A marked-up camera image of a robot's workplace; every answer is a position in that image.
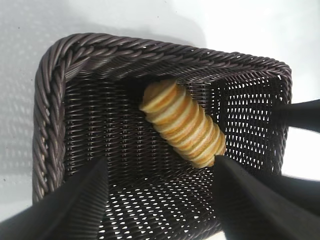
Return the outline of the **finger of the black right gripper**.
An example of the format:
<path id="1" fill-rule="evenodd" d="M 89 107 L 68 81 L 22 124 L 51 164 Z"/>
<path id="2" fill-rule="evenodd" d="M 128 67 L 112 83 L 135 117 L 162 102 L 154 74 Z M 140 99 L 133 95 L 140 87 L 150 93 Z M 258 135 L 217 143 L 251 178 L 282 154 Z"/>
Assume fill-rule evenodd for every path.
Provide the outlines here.
<path id="1" fill-rule="evenodd" d="M 275 106 L 273 124 L 319 132 L 320 100 Z"/>
<path id="2" fill-rule="evenodd" d="M 264 184 L 297 206 L 311 212 L 320 212 L 320 182 L 288 176 L 264 176 Z"/>

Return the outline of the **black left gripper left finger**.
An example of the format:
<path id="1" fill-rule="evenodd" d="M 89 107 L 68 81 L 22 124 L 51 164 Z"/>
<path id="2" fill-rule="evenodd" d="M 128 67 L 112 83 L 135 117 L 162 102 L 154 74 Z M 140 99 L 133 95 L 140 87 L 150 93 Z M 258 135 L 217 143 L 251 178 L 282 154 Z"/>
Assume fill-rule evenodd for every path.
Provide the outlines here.
<path id="1" fill-rule="evenodd" d="M 107 160 L 91 160 L 56 191 L 1 222 L 0 238 L 95 240 L 107 200 Z"/>

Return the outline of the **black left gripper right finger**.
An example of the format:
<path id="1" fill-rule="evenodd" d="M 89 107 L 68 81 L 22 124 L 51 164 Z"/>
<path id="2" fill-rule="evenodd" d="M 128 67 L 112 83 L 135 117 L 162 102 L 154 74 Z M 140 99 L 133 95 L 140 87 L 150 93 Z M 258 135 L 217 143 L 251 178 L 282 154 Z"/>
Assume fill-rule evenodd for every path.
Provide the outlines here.
<path id="1" fill-rule="evenodd" d="M 318 240 L 320 213 L 311 213 L 265 185 L 261 170 L 246 171 L 218 155 L 214 210 L 228 240 Z"/>

